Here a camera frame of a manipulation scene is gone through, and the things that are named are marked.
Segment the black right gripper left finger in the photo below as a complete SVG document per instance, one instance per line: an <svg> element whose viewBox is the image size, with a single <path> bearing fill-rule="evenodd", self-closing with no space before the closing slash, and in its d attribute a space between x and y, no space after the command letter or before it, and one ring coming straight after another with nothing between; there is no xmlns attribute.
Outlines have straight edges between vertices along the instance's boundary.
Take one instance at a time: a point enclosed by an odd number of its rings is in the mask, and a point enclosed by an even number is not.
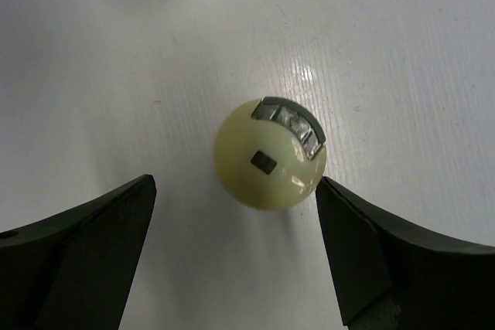
<svg viewBox="0 0 495 330"><path fill-rule="evenodd" d="M3 329L117 329L155 205L142 175L1 234Z"/></svg>

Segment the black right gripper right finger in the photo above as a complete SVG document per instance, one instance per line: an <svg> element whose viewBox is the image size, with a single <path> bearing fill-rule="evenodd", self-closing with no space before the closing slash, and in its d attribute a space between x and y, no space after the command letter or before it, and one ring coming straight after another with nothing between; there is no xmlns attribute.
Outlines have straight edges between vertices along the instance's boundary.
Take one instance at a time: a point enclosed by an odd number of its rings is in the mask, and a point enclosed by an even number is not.
<svg viewBox="0 0 495 330"><path fill-rule="evenodd" d="M327 177L316 202L347 328L494 327L492 246L428 230Z"/></svg>

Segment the cream-lidded seasoning shaker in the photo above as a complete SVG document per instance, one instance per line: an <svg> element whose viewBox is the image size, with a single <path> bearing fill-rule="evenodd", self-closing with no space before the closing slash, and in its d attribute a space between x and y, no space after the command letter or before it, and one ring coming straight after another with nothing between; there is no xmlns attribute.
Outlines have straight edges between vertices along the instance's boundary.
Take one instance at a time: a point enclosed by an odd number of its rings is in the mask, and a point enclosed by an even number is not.
<svg viewBox="0 0 495 330"><path fill-rule="evenodd" d="M238 202L279 211L315 191L326 167L326 136L316 117L299 103L263 97L227 116L213 156L223 187Z"/></svg>

